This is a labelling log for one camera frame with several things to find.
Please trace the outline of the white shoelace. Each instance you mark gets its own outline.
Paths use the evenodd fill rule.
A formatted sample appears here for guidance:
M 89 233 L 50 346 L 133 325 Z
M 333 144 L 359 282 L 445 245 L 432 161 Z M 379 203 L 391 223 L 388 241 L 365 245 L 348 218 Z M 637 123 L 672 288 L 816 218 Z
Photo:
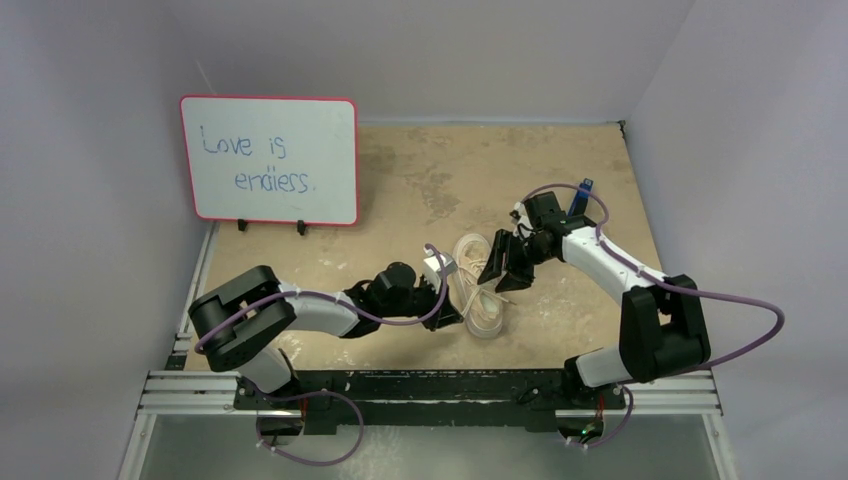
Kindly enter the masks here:
M 463 258 L 458 262 L 458 278 L 459 283 L 462 288 L 468 287 L 470 292 L 465 295 L 465 303 L 463 309 L 461 311 L 464 317 L 467 317 L 474 301 L 477 298 L 490 298 L 491 300 L 497 300 L 502 303 L 507 303 L 511 305 L 515 305 L 515 302 L 505 298 L 502 295 L 495 293 L 494 291 L 486 290 L 483 286 L 477 284 L 478 275 L 481 270 L 485 266 L 485 261 L 482 259 L 476 260 L 466 260 Z

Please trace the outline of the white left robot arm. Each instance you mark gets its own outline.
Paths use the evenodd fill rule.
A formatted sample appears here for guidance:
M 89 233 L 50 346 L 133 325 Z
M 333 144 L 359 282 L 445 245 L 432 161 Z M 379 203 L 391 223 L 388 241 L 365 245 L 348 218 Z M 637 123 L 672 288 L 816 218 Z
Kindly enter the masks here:
M 198 336 L 195 351 L 210 369 L 238 373 L 275 409 L 289 407 L 302 391 L 290 359 L 272 344 L 287 330 L 356 339 L 383 325 L 436 331 L 463 320 L 440 267 L 418 275 L 403 262 L 336 293 L 301 290 L 259 265 L 194 300 L 187 314 Z

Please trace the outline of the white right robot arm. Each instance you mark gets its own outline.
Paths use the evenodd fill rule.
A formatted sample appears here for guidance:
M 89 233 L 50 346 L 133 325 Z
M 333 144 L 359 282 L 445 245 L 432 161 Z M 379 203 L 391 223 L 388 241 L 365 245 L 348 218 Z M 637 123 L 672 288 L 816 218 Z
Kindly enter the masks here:
M 596 399 L 602 387 L 650 382 L 711 356 L 696 285 L 686 275 L 668 277 L 637 263 L 607 241 L 596 222 L 569 214 L 548 191 L 519 202 L 511 216 L 515 227 L 496 232 L 478 284 L 495 284 L 498 293 L 524 290 L 536 266 L 559 260 L 593 280 L 620 307 L 618 342 L 565 361 L 561 392 L 576 407 Z

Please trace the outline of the beige canvas sneaker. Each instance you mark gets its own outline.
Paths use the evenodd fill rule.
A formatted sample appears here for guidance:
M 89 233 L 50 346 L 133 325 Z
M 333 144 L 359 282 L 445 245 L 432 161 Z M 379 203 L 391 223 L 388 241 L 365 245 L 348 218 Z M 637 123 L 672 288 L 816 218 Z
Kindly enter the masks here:
M 506 300 L 491 286 L 479 285 L 478 280 L 491 253 L 489 242 L 480 234 L 462 236 L 454 247 L 457 265 L 455 285 L 461 305 L 461 315 L 468 331 L 481 339 L 493 339 L 503 327 L 503 305 Z

